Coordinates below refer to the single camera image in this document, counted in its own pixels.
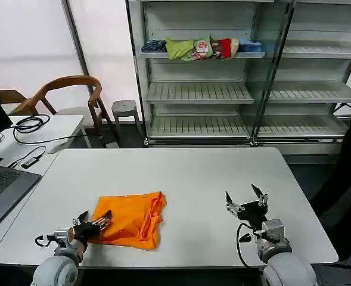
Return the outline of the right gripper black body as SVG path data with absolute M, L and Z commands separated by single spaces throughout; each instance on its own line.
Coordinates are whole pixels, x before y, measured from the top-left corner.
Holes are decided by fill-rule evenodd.
M 267 205 L 259 205 L 258 201 L 241 205 L 244 210 L 238 212 L 238 219 L 248 221 L 249 225 L 255 230 L 262 229 L 262 223 L 267 221 L 266 214 L 268 212 Z

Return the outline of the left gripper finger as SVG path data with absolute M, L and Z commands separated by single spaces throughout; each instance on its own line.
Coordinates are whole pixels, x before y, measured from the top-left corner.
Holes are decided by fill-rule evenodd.
M 92 221 L 91 223 L 91 230 L 93 232 L 102 232 L 103 230 L 107 229 L 110 224 L 111 224 L 111 218 L 112 218 L 112 211 L 108 210 L 106 213 L 104 213 L 100 218 Z
M 86 210 L 82 212 L 77 218 L 73 219 L 73 226 L 80 226 L 88 222 L 89 212 Z

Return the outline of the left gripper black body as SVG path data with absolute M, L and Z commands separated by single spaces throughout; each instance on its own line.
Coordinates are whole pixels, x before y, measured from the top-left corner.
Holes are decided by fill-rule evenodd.
M 88 240 L 94 235 L 94 225 L 92 222 L 82 222 L 73 227 L 74 239 Z

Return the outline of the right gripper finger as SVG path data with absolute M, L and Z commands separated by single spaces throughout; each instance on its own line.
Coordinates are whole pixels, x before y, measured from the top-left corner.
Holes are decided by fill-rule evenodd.
M 230 212 L 233 216 L 239 219 L 239 215 L 244 211 L 244 207 L 242 207 L 239 204 L 236 204 L 233 202 L 232 198 L 228 194 L 228 192 L 225 192 L 225 197 L 226 197 L 226 209 L 227 211 Z
M 268 205 L 268 195 L 264 194 L 260 188 L 251 184 L 253 191 L 255 192 L 256 196 L 258 197 L 258 205 L 259 206 L 267 206 Z

